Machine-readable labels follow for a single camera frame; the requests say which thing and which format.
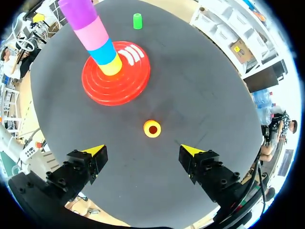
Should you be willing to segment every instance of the person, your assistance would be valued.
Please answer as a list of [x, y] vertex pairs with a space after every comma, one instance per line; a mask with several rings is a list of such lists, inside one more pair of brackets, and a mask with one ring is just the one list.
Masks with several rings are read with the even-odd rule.
[[[17, 49], [21, 50], [21, 47], [16, 43]], [[34, 49], [32, 52], [24, 52], [21, 57], [21, 63], [17, 63], [17, 58], [20, 56], [19, 52], [17, 56], [12, 56], [10, 54], [10, 50], [8, 47], [5, 47], [1, 53], [1, 60], [4, 61], [3, 70], [4, 74], [6, 74], [10, 78], [14, 79], [22, 79], [28, 70], [30, 69], [30, 65], [35, 60], [37, 55], [41, 49]]]
[[286, 110], [275, 106], [271, 108], [271, 112], [274, 117], [269, 125], [270, 142], [268, 146], [261, 146], [260, 156], [260, 160], [267, 162], [271, 161], [278, 142], [286, 139], [287, 131], [290, 130], [293, 134], [297, 131], [297, 121], [291, 120]]

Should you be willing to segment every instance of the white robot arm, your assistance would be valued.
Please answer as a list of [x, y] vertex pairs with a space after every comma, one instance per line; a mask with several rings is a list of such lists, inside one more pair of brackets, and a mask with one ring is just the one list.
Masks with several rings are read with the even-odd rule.
[[52, 153], [41, 153], [33, 141], [23, 145], [3, 125], [0, 125], [0, 148], [22, 172], [29, 174], [33, 171], [43, 180], [46, 180], [46, 172], [55, 170], [58, 165]]

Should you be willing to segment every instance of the white cable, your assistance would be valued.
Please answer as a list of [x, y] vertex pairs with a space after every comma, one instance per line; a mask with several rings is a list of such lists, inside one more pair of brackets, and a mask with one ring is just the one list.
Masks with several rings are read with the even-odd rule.
[[59, 15], [58, 15], [58, 10], [57, 10], [57, 8], [58, 8], [59, 6], [56, 7], [55, 1], [53, 2], [53, 4], [54, 4], [54, 8], [55, 8], [56, 14], [57, 14], [56, 19], [57, 19], [57, 21], [58, 21], [58, 27], [59, 27], [59, 29], [61, 29], [61, 22], [59, 21]]
[[[32, 42], [30, 42], [29, 40], [17, 39], [16, 41], [17, 41], [18, 45], [19, 45], [22, 49], [24, 49], [25, 51], [32, 52], [32, 51], [34, 51], [34, 49], [35, 49], [34, 44], [33, 44]], [[24, 42], [26, 42], [26, 43], [28, 43], [30, 46], [32, 46], [32, 49], [29, 49], [29, 48], [23, 46], [23, 43], [24, 43]]]
[[[14, 30], [14, 21], [13, 21], [13, 23], [12, 23], [12, 25], [11, 25], [11, 32], [12, 32], [12, 34], [13, 34], [13, 36], [14, 36], [14, 39], [16, 39], [17, 44], [18, 44], [22, 49], [24, 49], [25, 51], [28, 51], [28, 52], [34, 51], [34, 45], [33, 45], [33, 43], [31, 43], [31, 42], [29, 42], [29, 41], [27, 41], [27, 40], [22, 40], [22, 39], [18, 39], [18, 38], [17, 38], [17, 35], [15, 34], [15, 30]], [[24, 46], [24, 45], [23, 45], [24, 42], [26, 42], [26, 43], [28, 43], [29, 45], [31, 45], [31, 46], [32, 46], [32, 49], [28, 49], [26, 46]]]

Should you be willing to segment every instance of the water bottle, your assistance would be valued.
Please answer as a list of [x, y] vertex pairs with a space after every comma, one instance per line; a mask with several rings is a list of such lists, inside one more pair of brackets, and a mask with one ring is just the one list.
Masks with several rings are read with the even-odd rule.
[[274, 107], [274, 106], [276, 106], [276, 103], [272, 103], [271, 101], [269, 101], [268, 103], [257, 105], [257, 108]]
[[270, 125], [272, 118], [274, 117], [274, 114], [271, 113], [269, 107], [257, 108], [256, 112], [259, 117], [261, 125]]
[[272, 92], [269, 92], [267, 89], [260, 90], [258, 92], [252, 93], [252, 98], [257, 107], [268, 107], [272, 105], [271, 96]]

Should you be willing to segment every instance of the table surface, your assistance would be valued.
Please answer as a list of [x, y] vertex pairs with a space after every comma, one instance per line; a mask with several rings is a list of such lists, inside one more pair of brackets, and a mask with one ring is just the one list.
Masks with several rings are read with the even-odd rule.
[[[226, 56], [186, 22], [137, 0], [106, 0], [96, 9], [113, 41], [147, 52], [149, 83], [127, 104], [95, 103], [81, 83], [89, 55], [66, 25], [31, 69], [41, 130], [59, 162], [73, 149], [107, 145], [109, 161], [83, 193], [110, 215], [137, 227], [187, 227], [217, 204], [189, 180], [178, 161], [180, 144], [212, 149], [245, 175], [261, 144], [254, 104]], [[137, 12], [142, 30], [132, 27]], [[148, 119], [161, 123], [158, 138], [145, 136]]]

